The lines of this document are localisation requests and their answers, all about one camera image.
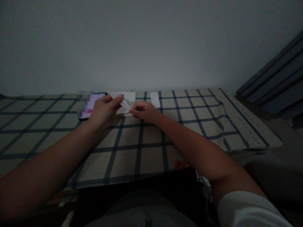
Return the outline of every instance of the forearm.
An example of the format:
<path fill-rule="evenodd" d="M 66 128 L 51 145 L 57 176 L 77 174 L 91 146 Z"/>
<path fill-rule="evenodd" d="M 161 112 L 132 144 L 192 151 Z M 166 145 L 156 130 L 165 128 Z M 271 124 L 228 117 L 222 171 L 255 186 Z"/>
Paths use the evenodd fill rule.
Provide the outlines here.
<path fill-rule="evenodd" d="M 20 216 L 49 201 L 97 142 L 100 134 L 101 129 L 88 121 L 1 178 L 1 217 Z"/>
<path fill-rule="evenodd" d="M 162 116 L 157 125 L 181 154 L 209 180 L 216 180 L 241 168 L 216 144 L 178 122 Z"/>
<path fill-rule="evenodd" d="M 210 181 L 217 203 L 232 191 L 249 191 L 267 198 L 248 173 L 210 140 L 163 115 L 156 125 L 184 158 Z"/>

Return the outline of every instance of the hand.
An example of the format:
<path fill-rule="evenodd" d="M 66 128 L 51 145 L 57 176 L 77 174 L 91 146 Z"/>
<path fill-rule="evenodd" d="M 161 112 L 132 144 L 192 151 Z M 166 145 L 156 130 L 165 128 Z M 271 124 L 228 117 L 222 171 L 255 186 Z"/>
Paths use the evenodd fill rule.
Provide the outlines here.
<path fill-rule="evenodd" d="M 135 118 L 157 124 L 158 120 L 163 116 L 150 102 L 136 102 L 131 110 L 129 110 Z"/>
<path fill-rule="evenodd" d="M 110 126 L 116 112 L 121 107 L 120 103 L 123 99 L 124 95 L 119 95 L 115 99 L 110 95 L 106 95 L 98 99 L 95 102 L 94 110 L 88 121 L 101 128 Z"/>

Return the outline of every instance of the left hand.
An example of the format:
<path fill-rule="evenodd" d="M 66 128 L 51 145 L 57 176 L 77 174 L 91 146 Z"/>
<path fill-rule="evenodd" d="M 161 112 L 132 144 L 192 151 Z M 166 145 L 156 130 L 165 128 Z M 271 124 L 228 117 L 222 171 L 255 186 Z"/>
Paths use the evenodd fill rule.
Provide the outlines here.
<path fill-rule="evenodd" d="M 111 125 L 115 118 L 116 112 L 121 107 L 120 103 L 124 99 L 124 95 L 119 95 L 113 99 L 110 95 L 106 95 L 95 102 L 94 110 L 89 118 L 89 122 L 103 128 Z"/>

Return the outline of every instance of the white strip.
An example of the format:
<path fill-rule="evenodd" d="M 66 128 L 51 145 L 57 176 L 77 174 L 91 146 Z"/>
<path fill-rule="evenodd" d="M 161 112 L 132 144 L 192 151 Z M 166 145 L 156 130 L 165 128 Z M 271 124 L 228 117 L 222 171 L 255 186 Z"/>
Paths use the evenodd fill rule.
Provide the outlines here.
<path fill-rule="evenodd" d="M 158 108 L 160 107 L 160 101 L 159 101 L 159 96 L 158 93 L 152 92 L 151 93 L 151 103 L 154 105 L 154 107 Z"/>
<path fill-rule="evenodd" d="M 108 91 L 108 94 L 114 99 L 116 97 L 119 96 L 118 93 L 116 92 L 112 92 L 112 91 Z M 124 108 L 126 108 L 127 110 L 130 110 L 131 107 L 129 106 L 129 104 L 127 103 L 127 101 L 125 99 L 123 99 L 123 101 L 120 103 L 121 106 L 123 106 Z"/>

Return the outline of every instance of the plaid tablecloth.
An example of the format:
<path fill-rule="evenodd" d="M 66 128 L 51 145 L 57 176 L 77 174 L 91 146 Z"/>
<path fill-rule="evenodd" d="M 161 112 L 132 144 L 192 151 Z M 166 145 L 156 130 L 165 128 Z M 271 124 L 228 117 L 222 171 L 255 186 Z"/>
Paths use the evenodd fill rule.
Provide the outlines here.
<path fill-rule="evenodd" d="M 164 115 L 205 136 L 233 156 L 261 154 L 282 144 L 253 113 L 222 89 L 158 92 Z M 138 92 L 136 101 L 150 101 Z M 0 177 L 80 124 L 77 95 L 24 96 L 0 101 Z M 142 179 L 190 165 L 156 126 L 116 118 L 103 140 L 66 184 L 81 188 Z"/>

